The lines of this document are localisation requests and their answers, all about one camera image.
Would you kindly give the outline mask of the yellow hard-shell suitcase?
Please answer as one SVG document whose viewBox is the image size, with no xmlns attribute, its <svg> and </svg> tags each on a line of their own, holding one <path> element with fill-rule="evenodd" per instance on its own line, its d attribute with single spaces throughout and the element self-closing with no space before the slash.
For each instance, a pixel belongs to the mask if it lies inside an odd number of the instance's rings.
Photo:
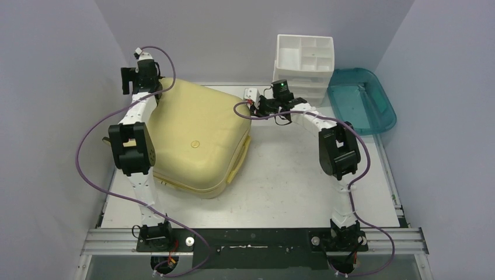
<svg viewBox="0 0 495 280">
<path fill-rule="evenodd" d="M 250 142 L 251 121 L 242 99 L 186 80 L 161 79 L 167 90 L 155 109 L 132 107 L 125 120 L 146 116 L 156 153 L 159 183 L 200 198 L 215 198 L 240 169 Z"/>
</svg>

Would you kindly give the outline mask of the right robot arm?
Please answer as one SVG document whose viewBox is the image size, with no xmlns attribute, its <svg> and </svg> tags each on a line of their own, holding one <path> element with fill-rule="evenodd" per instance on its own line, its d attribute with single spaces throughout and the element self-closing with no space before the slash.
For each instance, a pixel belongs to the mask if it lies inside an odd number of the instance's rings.
<svg viewBox="0 0 495 280">
<path fill-rule="evenodd" d="M 355 174 L 361 161 L 357 139 L 350 132 L 351 124 L 341 125 L 327 120 L 325 115 L 302 97 L 295 97 L 286 80 L 271 84 L 273 96 L 267 98 L 258 90 L 247 89 L 245 100 L 249 102 L 252 116 L 275 116 L 298 124 L 318 139 L 319 164 L 323 172 L 336 180 L 332 184 L 332 211 L 329 240 L 320 244 L 327 249 L 356 253 L 365 250 L 367 241 L 355 217 L 350 201 L 351 191 L 341 182 L 348 174 Z"/>
</svg>

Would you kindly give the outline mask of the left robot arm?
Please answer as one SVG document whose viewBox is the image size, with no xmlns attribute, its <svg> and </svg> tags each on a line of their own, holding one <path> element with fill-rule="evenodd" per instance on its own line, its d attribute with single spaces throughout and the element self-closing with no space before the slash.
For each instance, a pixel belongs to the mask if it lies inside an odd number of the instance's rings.
<svg viewBox="0 0 495 280">
<path fill-rule="evenodd" d="M 132 96 L 131 107 L 108 129 L 114 163 L 129 180 L 140 205 L 141 251 L 167 251 L 175 242 L 170 223 L 158 214 L 163 208 L 153 177 L 157 155 L 146 126 L 158 104 L 153 94 L 162 90 L 160 74 L 152 58 L 139 59 L 135 68 L 121 69 L 123 92 Z"/>
</svg>

